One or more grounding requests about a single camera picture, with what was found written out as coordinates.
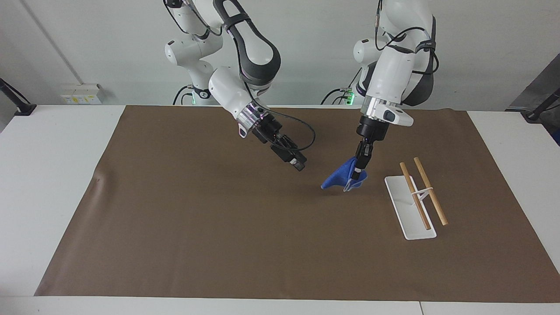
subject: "white table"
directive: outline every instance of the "white table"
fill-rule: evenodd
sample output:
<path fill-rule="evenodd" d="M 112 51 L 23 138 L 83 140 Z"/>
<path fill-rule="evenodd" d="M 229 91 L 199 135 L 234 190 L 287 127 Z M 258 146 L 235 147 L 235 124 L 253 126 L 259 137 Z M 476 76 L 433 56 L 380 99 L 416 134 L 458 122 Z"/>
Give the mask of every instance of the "white table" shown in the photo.
<path fill-rule="evenodd" d="M 40 106 L 0 133 L 0 314 L 560 314 L 560 303 L 33 297 L 123 109 Z M 560 148 L 517 113 L 469 115 L 560 270 Z"/>

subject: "white rectangular tray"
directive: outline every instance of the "white rectangular tray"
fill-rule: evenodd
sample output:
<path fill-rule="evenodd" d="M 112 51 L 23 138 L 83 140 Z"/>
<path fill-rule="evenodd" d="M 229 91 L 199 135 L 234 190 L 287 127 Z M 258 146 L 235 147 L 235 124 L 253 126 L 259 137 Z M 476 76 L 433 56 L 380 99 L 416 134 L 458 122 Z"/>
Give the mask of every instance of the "white rectangular tray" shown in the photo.
<path fill-rule="evenodd" d="M 412 184 L 414 185 L 414 190 L 416 184 L 412 176 L 410 177 Z M 385 184 L 387 185 L 387 190 L 391 196 L 391 201 L 395 207 L 396 216 L 399 219 L 400 227 L 403 229 L 404 238 L 407 240 L 413 239 L 426 239 L 434 238 L 437 236 L 435 229 L 433 228 L 432 220 L 426 211 L 424 202 L 420 201 L 422 209 L 426 214 L 426 218 L 430 224 L 431 229 L 426 230 L 422 218 L 418 213 L 418 209 L 414 204 L 410 189 L 404 176 L 388 176 L 385 177 Z"/>

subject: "brown mat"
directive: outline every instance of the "brown mat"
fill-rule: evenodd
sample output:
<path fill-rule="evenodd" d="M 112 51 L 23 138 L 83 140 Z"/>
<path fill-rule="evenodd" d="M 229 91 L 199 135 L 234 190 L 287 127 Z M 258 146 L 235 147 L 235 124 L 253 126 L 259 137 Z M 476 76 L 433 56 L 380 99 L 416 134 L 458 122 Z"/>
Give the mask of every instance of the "brown mat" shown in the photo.
<path fill-rule="evenodd" d="M 359 111 L 283 112 L 318 134 L 301 173 L 221 108 L 126 107 L 35 295 L 560 302 L 465 112 L 411 110 L 348 193 L 319 185 L 354 154 Z M 400 161 L 422 186 L 414 156 L 450 222 L 426 203 L 436 239 L 405 240 L 385 188 Z"/>

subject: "white holder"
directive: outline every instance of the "white holder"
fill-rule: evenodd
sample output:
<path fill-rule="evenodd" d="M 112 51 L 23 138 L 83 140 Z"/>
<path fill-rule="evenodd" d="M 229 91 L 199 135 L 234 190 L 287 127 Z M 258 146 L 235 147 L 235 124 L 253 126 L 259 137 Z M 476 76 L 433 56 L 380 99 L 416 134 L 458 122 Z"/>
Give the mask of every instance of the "white holder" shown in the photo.
<path fill-rule="evenodd" d="M 389 196 L 393 202 L 393 207 L 395 207 L 396 216 L 399 219 L 404 238 L 407 240 L 434 238 L 437 234 L 433 228 L 432 220 L 426 211 L 424 202 L 422 201 L 429 195 L 430 189 L 433 188 L 429 187 L 418 190 L 412 176 L 410 179 L 412 181 L 412 185 L 414 186 L 414 193 L 410 193 L 410 189 L 408 188 L 408 184 L 404 176 L 385 177 L 385 184 L 387 185 Z M 418 213 L 414 199 L 412 199 L 413 194 L 418 195 L 418 199 L 422 205 L 422 210 L 424 211 L 424 214 L 428 219 L 428 223 L 430 224 L 430 230 L 426 230 L 424 227 L 420 213 Z"/>

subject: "wooden dowel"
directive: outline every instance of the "wooden dowel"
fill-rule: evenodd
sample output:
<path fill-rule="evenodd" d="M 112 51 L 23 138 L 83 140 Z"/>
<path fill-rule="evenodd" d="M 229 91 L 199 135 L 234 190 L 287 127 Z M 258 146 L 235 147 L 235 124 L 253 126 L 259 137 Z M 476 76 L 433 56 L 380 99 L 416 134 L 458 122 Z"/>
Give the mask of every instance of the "wooden dowel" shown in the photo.
<path fill-rule="evenodd" d="M 426 185 L 426 188 L 432 187 L 432 184 L 428 179 L 428 175 L 426 174 L 426 171 L 424 170 L 422 163 L 420 163 L 420 159 L 418 157 L 415 157 L 414 162 L 416 163 L 416 167 L 420 172 L 420 176 L 422 176 L 422 180 L 424 181 L 424 185 Z M 447 218 L 445 217 L 444 210 L 441 208 L 440 201 L 437 199 L 436 193 L 433 191 L 433 187 L 432 189 L 429 190 L 429 192 L 430 192 L 430 198 L 432 199 L 433 206 L 434 208 L 436 208 L 437 215 L 440 217 L 441 224 L 442 225 L 449 224 Z"/>
<path fill-rule="evenodd" d="M 424 223 L 424 227 L 426 230 L 431 230 L 431 226 L 428 222 L 428 218 L 426 218 L 426 214 L 424 213 L 424 209 L 422 209 L 422 205 L 420 204 L 420 200 L 418 199 L 418 195 L 415 194 L 416 190 L 414 189 L 414 185 L 412 184 L 412 180 L 410 179 L 410 174 L 408 173 L 407 166 L 404 162 L 400 163 L 400 169 L 403 171 L 404 179 L 407 180 L 408 189 L 410 189 L 410 193 L 412 194 L 412 199 L 416 204 L 416 208 L 418 209 L 418 213 L 420 213 L 420 217 L 422 218 L 422 222 Z"/>

